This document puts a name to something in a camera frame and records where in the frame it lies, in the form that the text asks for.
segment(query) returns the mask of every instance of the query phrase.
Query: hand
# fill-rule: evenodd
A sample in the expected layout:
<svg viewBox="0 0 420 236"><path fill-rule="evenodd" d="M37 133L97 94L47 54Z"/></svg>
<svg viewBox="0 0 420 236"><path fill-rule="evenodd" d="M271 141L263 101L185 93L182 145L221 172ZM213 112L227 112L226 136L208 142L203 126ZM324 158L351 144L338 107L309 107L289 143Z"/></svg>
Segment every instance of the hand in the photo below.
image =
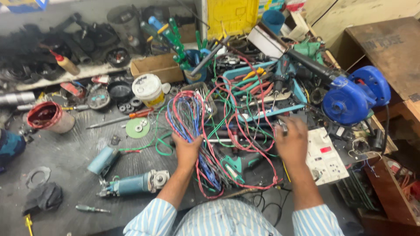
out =
<svg viewBox="0 0 420 236"><path fill-rule="evenodd" d="M276 126L276 148L287 168L306 166L308 126L300 118L286 118L287 135Z"/></svg>
<svg viewBox="0 0 420 236"><path fill-rule="evenodd" d="M198 136L194 142L189 143L176 133L172 133L172 139L176 145L178 168L180 170L192 170L198 158L198 150L203 142L203 135Z"/></svg>

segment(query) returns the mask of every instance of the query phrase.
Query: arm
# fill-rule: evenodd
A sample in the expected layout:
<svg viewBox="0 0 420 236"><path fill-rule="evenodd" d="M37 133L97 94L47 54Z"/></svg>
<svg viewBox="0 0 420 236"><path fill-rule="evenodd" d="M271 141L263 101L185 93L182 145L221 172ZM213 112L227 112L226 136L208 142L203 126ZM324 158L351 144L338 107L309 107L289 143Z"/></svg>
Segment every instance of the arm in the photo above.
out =
<svg viewBox="0 0 420 236"><path fill-rule="evenodd" d="M295 235L343 235L337 218L324 204L306 165L308 129L301 119L286 120L288 134L276 127L276 148L284 161L293 187L292 220Z"/></svg>
<svg viewBox="0 0 420 236"><path fill-rule="evenodd" d="M178 166L166 185L146 208L124 228L126 236L132 235L167 235L172 228L193 167L198 158L198 149L203 142L202 135L193 143L188 143L176 134L172 134L176 144Z"/></svg>
<svg viewBox="0 0 420 236"><path fill-rule="evenodd" d="M172 138L176 145L178 167L157 198L171 203L177 209L191 179L195 162L198 158L198 150L203 142L203 136L198 136L192 143L188 143L174 133L172 133Z"/></svg>

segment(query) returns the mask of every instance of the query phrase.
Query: blue striped sleeve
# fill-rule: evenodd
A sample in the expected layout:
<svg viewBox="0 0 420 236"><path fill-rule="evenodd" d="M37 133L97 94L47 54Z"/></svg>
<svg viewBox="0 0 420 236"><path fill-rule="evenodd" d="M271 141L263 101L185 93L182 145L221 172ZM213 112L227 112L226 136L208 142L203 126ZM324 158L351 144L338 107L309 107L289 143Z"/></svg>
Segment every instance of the blue striped sleeve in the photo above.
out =
<svg viewBox="0 0 420 236"><path fill-rule="evenodd" d="M176 209L169 202L155 198L124 228L125 236L166 236L171 231Z"/></svg>
<svg viewBox="0 0 420 236"><path fill-rule="evenodd" d="M292 214L292 220L296 236L344 236L336 216L325 204L295 211Z"/></svg>

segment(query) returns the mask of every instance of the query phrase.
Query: striped shirt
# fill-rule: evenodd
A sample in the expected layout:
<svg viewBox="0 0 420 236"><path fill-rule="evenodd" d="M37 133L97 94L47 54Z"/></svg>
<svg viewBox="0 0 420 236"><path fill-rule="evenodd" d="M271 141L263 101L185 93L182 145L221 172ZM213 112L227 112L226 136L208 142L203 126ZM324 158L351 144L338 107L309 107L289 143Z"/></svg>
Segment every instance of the striped shirt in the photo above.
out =
<svg viewBox="0 0 420 236"><path fill-rule="evenodd" d="M223 199L192 208L172 229L176 209L155 198L124 228L126 236L281 235L251 202ZM343 235L335 215L323 204L292 214L295 235Z"/></svg>

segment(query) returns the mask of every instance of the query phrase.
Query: yellow container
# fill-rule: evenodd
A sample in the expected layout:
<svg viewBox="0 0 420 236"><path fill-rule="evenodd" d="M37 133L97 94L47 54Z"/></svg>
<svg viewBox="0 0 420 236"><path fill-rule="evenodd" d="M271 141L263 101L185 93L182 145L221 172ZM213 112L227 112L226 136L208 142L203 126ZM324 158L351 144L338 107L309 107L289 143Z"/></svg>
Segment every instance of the yellow container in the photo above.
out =
<svg viewBox="0 0 420 236"><path fill-rule="evenodd" d="M251 32L257 22L258 3L259 0L207 0L207 38L222 34L221 21L228 35Z"/></svg>

